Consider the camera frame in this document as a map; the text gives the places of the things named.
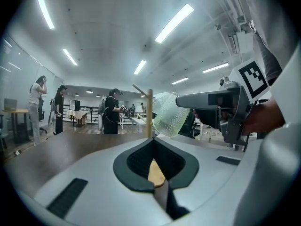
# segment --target white ceiling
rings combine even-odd
[[[50,30],[37,0],[27,0],[18,19],[32,38],[66,71],[86,80],[136,83],[151,88],[185,87],[228,75],[241,57],[230,50],[233,25],[220,0],[45,0]],[[194,11],[163,41],[155,38],[185,5]],[[218,31],[215,24],[222,28]],[[73,66],[66,48],[78,63]],[[141,60],[147,61],[138,75]],[[202,71],[229,62],[215,72]],[[171,83],[188,77],[185,83]]]
[[[71,97],[75,97],[74,94],[78,93],[81,97],[96,97],[96,95],[100,96],[109,96],[110,89],[105,88],[94,88],[94,87],[83,87],[83,86],[71,86],[66,85],[68,88],[67,95]],[[91,89],[93,93],[87,93],[87,89]],[[121,91],[123,94],[120,95],[119,100],[133,100],[133,99],[141,99],[140,93],[128,92],[128,91]]]

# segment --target woman in white shirt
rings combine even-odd
[[[34,145],[38,145],[40,143],[40,127],[39,127],[39,98],[42,94],[47,93],[46,87],[46,77],[42,75],[38,78],[38,80],[30,87],[29,93],[29,115],[32,121],[32,130],[33,130],[33,138]]]

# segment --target black cap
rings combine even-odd
[[[60,90],[62,90],[62,89],[68,89],[66,86],[64,86],[64,85],[61,85],[60,87]]]
[[[120,94],[120,95],[123,95],[123,93],[119,90],[119,89],[112,89],[112,94],[116,93],[116,94]]]

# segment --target plastic cup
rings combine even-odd
[[[175,137],[184,124],[189,108],[178,107],[175,103],[177,94],[173,92],[154,119],[154,128],[167,137]]]
[[[153,95],[152,99],[152,111],[155,114],[158,114],[159,111],[161,110],[162,105],[167,101],[167,99],[170,97],[170,93],[168,92],[163,92],[159,94]]]

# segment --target black velcro strip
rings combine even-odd
[[[47,209],[60,218],[64,218],[81,192],[87,181],[79,178],[73,179],[67,187],[50,203]]]
[[[238,159],[233,159],[233,158],[229,158],[229,157],[224,157],[224,156],[219,156],[218,158],[216,158],[218,161],[222,161],[224,163],[227,164],[231,164],[231,165],[235,165],[238,166],[240,163],[240,160]]]

